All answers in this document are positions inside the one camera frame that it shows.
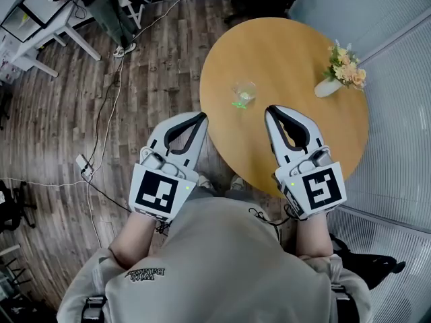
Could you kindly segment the white power strip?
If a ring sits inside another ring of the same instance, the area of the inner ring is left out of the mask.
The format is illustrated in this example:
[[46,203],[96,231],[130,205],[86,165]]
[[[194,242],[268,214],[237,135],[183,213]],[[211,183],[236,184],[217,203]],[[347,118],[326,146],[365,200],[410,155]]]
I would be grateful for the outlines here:
[[75,162],[80,168],[81,175],[89,180],[93,174],[93,167],[90,162],[82,154],[76,157]]

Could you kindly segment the black framed monitor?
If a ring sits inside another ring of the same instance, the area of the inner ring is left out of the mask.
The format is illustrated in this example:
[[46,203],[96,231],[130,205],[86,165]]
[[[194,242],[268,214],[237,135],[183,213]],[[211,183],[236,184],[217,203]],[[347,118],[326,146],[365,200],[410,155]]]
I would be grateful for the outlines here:
[[24,43],[80,0],[0,0],[0,34]]

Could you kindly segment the white desk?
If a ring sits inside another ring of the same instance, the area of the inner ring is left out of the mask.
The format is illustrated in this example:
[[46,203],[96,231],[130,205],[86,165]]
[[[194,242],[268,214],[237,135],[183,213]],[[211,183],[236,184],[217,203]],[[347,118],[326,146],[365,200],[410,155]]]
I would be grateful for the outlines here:
[[44,45],[51,39],[55,39],[62,47],[66,46],[65,41],[60,34],[65,32],[75,43],[85,50],[95,61],[101,60],[101,55],[81,36],[73,27],[73,12],[76,6],[74,4],[65,7],[57,17],[45,29],[41,29],[34,36],[21,43],[16,50],[12,52],[10,62],[27,71],[36,67],[52,77],[58,77],[59,73],[33,56],[33,53],[39,46]]

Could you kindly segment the black chair with bags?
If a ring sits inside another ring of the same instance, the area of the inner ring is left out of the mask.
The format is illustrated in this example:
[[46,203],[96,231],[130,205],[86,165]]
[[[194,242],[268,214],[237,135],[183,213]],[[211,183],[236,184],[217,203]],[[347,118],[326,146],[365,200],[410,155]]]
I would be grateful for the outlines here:
[[12,97],[12,93],[4,85],[0,84],[0,131],[4,129],[3,119],[10,119],[9,107]]

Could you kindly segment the cluttered metal rack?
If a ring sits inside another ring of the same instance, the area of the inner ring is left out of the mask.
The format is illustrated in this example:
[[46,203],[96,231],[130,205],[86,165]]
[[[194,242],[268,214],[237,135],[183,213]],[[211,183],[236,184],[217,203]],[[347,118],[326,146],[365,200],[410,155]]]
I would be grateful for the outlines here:
[[0,323],[31,323],[31,302],[22,294],[20,285],[30,280],[20,280],[25,268],[13,268],[18,259],[5,257],[21,248],[19,244],[0,250]]

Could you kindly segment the person's beige sweatshirt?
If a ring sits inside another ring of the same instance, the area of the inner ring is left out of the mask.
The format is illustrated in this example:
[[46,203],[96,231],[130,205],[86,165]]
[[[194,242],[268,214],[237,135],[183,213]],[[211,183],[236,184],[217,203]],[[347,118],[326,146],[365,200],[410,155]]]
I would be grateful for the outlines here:
[[372,323],[367,284],[334,253],[282,248],[260,208],[187,201],[155,253],[123,269],[107,248],[82,267],[58,323]]

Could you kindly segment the person's grey trousers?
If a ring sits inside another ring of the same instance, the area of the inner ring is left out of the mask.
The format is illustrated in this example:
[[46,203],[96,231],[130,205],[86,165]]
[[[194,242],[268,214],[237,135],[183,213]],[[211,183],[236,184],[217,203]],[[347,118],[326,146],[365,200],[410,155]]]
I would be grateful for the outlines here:
[[205,187],[195,187],[188,197],[188,201],[195,199],[207,199],[207,198],[225,198],[233,199],[237,201],[247,202],[251,205],[260,207],[261,205],[253,198],[252,194],[246,190],[229,189],[224,194],[218,194],[212,189]]

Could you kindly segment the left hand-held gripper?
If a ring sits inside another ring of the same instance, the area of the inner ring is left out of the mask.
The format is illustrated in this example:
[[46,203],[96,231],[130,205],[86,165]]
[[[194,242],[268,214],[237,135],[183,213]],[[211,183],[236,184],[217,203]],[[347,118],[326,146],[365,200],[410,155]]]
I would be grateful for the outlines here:
[[[171,222],[198,181],[195,171],[208,128],[204,112],[185,112],[159,123],[141,149],[129,195],[133,212]],[[182,147],[170,144],[180,139]]]

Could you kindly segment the yellow flower bouquet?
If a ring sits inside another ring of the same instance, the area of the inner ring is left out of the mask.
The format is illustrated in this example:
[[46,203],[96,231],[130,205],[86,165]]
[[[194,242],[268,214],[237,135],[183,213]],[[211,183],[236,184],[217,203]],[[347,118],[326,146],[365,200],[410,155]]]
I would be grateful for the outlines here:
[[336,40],[328,50],[329,65],[323,75],[329,81],[338,81],[343,86],[363,90],[366,85],[366,71],[359,68],[360,60],[352,51],[352,45],[348,44],[343,48]]

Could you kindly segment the black chair with backpack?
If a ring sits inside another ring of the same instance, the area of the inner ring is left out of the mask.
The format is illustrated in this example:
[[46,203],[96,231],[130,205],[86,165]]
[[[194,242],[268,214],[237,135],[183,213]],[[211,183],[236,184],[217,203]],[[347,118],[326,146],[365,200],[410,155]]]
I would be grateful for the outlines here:
[[32,229],[36,227],[35,223],[30,223],[24,210],[25,208],[37,210],[36,205],[25,202],[24,189],[26,186],[27,182],[21,181],[19,188],[10,190],[4,181],[0,180],[0,200],[3,198],[3,201],[0,202],[0,234],[16,230],[20,226],[22,218]]

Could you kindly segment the green straw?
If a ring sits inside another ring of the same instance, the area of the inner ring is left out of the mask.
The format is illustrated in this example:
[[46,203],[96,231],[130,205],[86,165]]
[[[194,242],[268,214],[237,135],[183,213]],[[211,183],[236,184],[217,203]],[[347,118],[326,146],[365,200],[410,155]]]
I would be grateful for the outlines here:
[[237,108],[246,109],[247,104],[253,101],[253,99],[254,99],[253,95],[250,95],[247,92],[239,92],[236,95],[236,101],[233,102],[232,105]]

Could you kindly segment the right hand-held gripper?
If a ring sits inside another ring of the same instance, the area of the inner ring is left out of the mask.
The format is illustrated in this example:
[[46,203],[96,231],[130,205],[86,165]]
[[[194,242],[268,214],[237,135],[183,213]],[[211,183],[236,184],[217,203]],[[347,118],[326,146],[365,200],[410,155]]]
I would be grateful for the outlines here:
[[347,201],[341,164],[331,159],[328,146],[322,146],[323,137],[312,119],[271,105],[265,110],[265,125],[280,166],[275,179],[288,202],[289,216],[306,220]]

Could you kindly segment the clear glass cup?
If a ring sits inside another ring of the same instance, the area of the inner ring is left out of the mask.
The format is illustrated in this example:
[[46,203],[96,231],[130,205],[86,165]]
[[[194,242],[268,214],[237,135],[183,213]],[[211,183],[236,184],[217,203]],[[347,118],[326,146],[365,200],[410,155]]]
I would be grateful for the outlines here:
[[254,99],[255,99],[255,96],[256,96],[256,85],[253,82],[251,82],[251,81],[248,81],[248,82],[238,82],[238,83],[236,83],[233,86],[232,90],[234,92],[234,101],[233,102],[236,101],[236,95],[239,92],[247,92],[250,95],[253,95]]

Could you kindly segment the person's left forearm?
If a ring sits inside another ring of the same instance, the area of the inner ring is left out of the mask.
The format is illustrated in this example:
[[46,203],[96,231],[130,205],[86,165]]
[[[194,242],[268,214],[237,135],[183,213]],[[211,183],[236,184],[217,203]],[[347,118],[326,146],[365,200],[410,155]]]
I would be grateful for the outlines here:
[[125,270],[130,269],[148,256],[156,220],[140,213],[131,213],[120,233],[108,249],[117,263]]

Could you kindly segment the person's left shoe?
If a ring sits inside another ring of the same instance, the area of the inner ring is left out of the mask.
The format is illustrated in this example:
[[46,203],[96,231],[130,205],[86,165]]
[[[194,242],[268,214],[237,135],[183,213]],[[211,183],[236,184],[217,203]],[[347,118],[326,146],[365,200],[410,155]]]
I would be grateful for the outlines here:
[[198,185],[198,187],[201,187],[201,188],[206,188],[209,190],[215,190],[215,188],[213,187],[213,184],[211,183],[209,178],[207,178],[203,174],[199,175],[197,185]]

